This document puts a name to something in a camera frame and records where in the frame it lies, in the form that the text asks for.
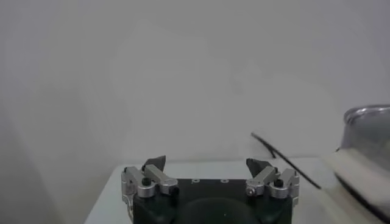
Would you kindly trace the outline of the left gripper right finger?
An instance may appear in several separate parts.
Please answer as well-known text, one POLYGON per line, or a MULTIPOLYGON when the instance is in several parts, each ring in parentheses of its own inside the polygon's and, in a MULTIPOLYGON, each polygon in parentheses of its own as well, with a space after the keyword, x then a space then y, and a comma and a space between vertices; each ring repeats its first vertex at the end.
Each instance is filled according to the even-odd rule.
POLYGON ((268 190, 272 198, 299 197, 299 175, 294 169, 279 172, 269 162, 252 158, 246 159, 246 165, 252 175, 246 180, 248 196, 261 196, 268 190))

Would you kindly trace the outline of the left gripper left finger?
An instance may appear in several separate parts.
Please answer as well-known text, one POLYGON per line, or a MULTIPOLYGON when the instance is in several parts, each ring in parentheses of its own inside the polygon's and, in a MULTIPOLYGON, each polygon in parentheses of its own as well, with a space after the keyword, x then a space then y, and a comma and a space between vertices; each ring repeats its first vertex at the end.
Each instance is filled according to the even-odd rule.
POLYGON ((157 192, 175 197, 179 193, 179 181, 167 176, 163 171, 166 156, 149 158, 141 167, 125 167, 121 173, 121 192, 126 197, 137 195, 140 198, 151 198, 157 192))

